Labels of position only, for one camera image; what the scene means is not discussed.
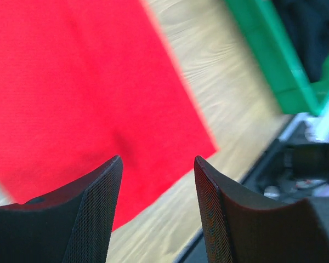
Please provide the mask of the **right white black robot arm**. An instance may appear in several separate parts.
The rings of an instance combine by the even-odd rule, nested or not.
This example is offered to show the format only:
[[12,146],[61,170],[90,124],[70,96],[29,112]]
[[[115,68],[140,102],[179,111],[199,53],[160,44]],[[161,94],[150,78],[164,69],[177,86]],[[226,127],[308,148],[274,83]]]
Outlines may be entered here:
[[320,117],[298,114],[279,139],[281,148],[259,175],[258,190],[287,203],[329,197],[329,104]]

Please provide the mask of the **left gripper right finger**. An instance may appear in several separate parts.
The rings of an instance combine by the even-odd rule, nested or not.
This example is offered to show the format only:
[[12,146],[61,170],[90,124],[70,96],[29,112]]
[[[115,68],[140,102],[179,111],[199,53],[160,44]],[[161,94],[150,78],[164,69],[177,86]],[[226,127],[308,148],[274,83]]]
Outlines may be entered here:
[[282,203],[194,161],[209,262],[329,262],[329,197]]

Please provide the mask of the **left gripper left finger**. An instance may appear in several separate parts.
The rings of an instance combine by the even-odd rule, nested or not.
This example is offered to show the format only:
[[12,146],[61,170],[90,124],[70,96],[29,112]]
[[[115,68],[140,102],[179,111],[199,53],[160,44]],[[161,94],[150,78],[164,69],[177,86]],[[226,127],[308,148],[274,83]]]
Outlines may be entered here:
[[0,206],[0,262],[105,262],[122,172],[114,156],[25,204]]

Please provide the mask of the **plain red t shirt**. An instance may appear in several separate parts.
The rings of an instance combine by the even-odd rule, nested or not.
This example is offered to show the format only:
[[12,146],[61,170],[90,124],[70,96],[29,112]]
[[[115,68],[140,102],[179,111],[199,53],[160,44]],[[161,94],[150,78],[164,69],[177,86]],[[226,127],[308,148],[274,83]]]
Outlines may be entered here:
[[119,228],[217,148],[145,1],[0,1],[0,184],[13,200],[119,155]]

